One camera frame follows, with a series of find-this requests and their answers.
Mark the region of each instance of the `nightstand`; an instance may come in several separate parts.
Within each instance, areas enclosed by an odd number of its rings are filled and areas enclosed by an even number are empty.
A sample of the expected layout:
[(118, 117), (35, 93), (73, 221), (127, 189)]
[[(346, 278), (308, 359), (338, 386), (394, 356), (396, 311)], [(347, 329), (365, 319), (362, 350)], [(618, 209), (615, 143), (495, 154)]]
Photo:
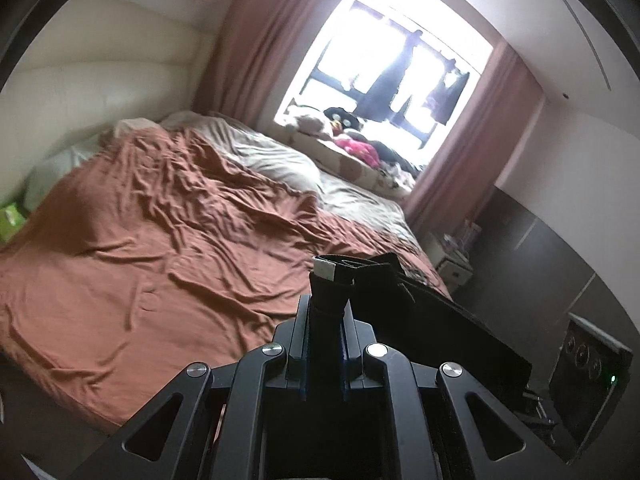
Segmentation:
[(421, 246), (450, 294), (453, 294), (459, 286), (464, 285), (473, 276), (473, 267), (465, 256), (457, 250), (447, 254), (442, 246), (442, 240), (436, 235), (429, 233), (422, 241)]

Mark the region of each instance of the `orange blanket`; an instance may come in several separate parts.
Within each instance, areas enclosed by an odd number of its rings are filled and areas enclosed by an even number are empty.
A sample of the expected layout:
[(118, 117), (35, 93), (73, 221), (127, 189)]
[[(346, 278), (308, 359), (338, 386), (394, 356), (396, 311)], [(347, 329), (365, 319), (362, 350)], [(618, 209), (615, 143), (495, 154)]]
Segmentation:
[(0, 253), (0, 345), (107, 431), (187, 364), (234, 362), (308, 292), (316, 254), (411, 244), (318, 210), (193, 132), (138, 131), (61, 180)]

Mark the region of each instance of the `pink clothing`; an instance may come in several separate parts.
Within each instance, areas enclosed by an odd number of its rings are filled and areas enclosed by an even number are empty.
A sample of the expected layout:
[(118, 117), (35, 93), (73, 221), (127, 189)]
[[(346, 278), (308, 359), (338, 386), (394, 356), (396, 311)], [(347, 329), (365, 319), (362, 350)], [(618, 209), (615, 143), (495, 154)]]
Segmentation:
[(351, 139), (351, 137), (338, 137), (334, 142), (340, 146), (349, 155), (358, 158), (367, 166), (371, 166), (374, 170), (380, 167), (380, 158), (376, 149), (366, 142), (359, 142)]

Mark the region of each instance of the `curtain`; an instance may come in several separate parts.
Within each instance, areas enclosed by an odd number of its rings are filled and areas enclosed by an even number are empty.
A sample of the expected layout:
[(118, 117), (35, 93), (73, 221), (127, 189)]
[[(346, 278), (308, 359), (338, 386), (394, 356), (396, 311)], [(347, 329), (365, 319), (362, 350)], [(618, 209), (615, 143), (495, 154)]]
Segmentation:
[(403, 209), (418, 240), (453, 234), (473, 220), (493, 190), (543, 91), (504, 40), (494, 48), (474, 92)]
[(255, 128), (271, 88), (320, 0), (232, 0), (193, 110)]

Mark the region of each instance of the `upholstered headboard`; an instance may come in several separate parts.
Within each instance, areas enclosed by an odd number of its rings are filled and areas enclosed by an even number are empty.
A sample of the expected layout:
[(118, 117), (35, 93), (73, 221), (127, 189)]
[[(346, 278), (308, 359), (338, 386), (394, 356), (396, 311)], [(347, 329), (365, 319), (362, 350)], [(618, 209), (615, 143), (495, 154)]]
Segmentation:
[(46, 156), (123, 118), (189, 108), (213, 35), (120, 0), (70, 0), (0, 92), (0, 204)]

